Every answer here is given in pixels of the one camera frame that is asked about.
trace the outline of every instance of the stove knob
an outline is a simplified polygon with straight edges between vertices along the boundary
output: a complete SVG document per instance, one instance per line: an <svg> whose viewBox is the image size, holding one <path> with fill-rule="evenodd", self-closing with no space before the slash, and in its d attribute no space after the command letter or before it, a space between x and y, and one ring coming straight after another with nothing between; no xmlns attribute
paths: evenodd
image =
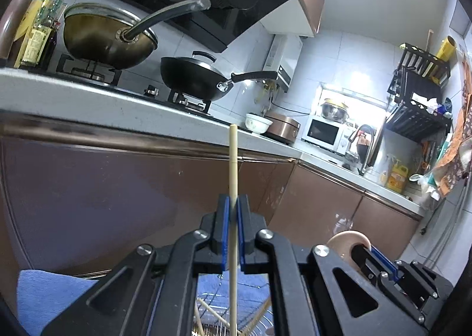
<svg viewBox="0 0 472 336"><path fill-rule="evenodd" d="M156 89L154 86L149 85L147 89L145 89L145 95L150 97L155 97L159 94L159 90Z"/></svg>

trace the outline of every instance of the black dish rack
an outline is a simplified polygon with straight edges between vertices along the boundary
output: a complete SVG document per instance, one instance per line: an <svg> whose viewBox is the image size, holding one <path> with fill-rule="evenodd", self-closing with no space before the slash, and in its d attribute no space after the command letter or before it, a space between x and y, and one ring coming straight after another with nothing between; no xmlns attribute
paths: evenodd
<svg viewBox="0 0 472 336"><path fill-rule="evenodd" d="M417 143L440 130L448 132L452 120L437 112L428 113L425 105L412 100L412 95L436 98L438 103L442 103L441 88L430 80L430 76L445 80L450 75L447 62L406 43L387 90L392 112L385 128Z"/></svg>

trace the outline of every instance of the gas stove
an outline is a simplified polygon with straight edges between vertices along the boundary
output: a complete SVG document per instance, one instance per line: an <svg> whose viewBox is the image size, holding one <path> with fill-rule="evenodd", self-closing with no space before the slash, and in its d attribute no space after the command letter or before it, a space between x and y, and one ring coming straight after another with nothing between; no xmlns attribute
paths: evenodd
<svg viewBox="0 0 472 336"><path fill-rule="evenodd" d="M35 68L28 68L28 71L40 75L53 76L55 78L74 83L105 89L117 94L131 96L133 98L148 101L161 106L184 111L192 115L197 115L214 122L229 125L228 122L215 118L209 113L209 101L197 100L191 96L182 94L177 90L171 90L166 101L159 100L156 98L159 95L159 90L153 85L148 85L148 87L143 90L142 93L136 93L134 91L119 87L120 77L122 76L121 70L110 69L96 62L77 60L68 54L61 54L55 72L44 71Z"/></svg>

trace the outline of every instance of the blue towel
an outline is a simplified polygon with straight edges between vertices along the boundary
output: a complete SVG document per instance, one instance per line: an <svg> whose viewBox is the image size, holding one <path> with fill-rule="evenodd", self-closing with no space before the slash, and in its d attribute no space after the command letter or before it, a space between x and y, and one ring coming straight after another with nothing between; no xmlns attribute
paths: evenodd
<svg viewBox="0 0 472 336"><path fill-rule="evenodd" d="M229 306L229 272L221 275L201 275L197 295L212 306ZM29 269L20 272L17 286L18 321L31 336L40 336L44 327L72 304L80 295L96 283L96 280L58 275ZM238 326L244 326L252 314L270 294L264 275L238 273ZM202 322L216 324L218 321L208 312Z"/></svg>
<svg viewBox="0 0 472 336"><path fill-rule="evenodd" d="M70 306L96 280L58 275L37 269L20 271L17 286L18 321L31 336Z"/></svg>

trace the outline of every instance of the white countertop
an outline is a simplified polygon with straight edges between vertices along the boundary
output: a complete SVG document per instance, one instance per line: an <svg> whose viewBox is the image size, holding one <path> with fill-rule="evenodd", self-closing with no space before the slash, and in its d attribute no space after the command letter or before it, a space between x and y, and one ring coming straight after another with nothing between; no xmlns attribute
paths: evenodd
<svg viewBox="0 0 472 336"><path fill-rule="evenodd" d="M24 70L0 69L0 109L228 146L228 126L225 124L138 98ZM298 144L299 148L294 148L240 130L238 146L300 159L424 216L424 210L417 204L321 159L309 144Z"/></svg>

